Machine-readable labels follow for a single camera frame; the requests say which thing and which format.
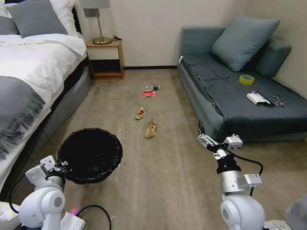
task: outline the gray pillow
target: gray pillow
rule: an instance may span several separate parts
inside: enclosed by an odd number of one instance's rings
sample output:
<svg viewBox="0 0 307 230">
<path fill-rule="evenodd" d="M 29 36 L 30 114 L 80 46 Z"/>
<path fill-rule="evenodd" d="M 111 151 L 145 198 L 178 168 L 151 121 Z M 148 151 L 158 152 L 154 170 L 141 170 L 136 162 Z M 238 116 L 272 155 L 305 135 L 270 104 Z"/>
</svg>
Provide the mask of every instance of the gray pillow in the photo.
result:
<svg viewBox="0 0 307 230">
<path fill-rule="evenodd" d="M 0 16 L 0 35 L 18 34 L 18 29 L 12 18 Z"/>
<path fill-rule="evenodd" d="M 280 20 L 236 15 L 211 48 L 232 71 L 240 71 L 270 39 Z"/>
<path fill-rule="evenodd" d="M 22 37 L 41 34 L 67 35 L 49 0 L 26 0 L 7 7 L 7 10 Z"/>
</svg>

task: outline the power strip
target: power strip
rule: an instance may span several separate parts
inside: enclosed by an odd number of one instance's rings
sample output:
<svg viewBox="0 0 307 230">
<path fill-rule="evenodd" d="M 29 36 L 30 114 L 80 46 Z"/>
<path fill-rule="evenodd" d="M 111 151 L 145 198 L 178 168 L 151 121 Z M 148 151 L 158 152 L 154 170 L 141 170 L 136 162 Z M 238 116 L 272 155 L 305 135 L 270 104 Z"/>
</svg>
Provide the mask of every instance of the power strip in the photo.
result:
<svg viewBox="0 0 307 230">
<path fill-rule="evenodd" d="M 82 230 L 85 224 L 85 220 L 66 212 L 61 220 L 61 230 Z"/>
</svg>

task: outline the nightstand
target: nightstand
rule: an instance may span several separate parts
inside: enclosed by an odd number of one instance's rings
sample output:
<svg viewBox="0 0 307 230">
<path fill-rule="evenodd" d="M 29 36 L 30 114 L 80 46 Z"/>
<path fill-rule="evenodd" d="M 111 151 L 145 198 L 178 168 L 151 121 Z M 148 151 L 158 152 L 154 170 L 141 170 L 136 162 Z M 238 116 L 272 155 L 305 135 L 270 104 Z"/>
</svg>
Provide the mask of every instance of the nightstand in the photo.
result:
<svg viewBox="0 0 307 230">
<path fill-rule="evenodd" d="M 96 45 L 90 40 L 86 43 L 86 47 L 95 80 L 124 78 L 125 69 L 121 41 Z"/>
</svg>

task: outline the plastic bottle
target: plastic bottle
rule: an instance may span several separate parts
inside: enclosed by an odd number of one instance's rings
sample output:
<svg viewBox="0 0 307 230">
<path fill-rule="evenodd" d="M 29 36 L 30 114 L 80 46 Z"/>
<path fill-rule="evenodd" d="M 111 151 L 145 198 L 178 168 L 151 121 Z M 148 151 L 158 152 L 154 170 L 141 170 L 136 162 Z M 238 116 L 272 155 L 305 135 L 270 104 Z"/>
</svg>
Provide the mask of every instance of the plastic bottle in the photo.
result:
<svg viewBox="0 0 307 230">
<path fill-rule="evenodd" d="M 150 87 L 146 86 L 146 89 L 151 89 L 151 90 L 159 90 L 160 86 L 159 85 L 152 85 Z"/>
</svg>

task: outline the eyeglasses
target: eyeglasses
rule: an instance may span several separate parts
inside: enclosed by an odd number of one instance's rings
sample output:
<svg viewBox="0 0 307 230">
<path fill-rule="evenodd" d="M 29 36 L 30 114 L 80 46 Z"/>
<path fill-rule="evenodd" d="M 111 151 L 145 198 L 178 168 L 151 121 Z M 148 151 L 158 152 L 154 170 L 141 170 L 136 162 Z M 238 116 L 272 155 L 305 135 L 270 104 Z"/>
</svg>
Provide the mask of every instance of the eyeglasses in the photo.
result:
<svg viewBox="0 0 307 230">
<path fill-rule="evenodd" d="M 275 106 L 277 106 L 277 107 L 279 107 L 279 106 L 284 107 L 285 104 L 280 100 L 280 97 L 279 97 L 278 95 L 275 95 L 275 96 L 273 96 L 272 98 L 273 98 L 274 100 L 276 100 L 276 101 L 274 102 Z"/>
</svg>

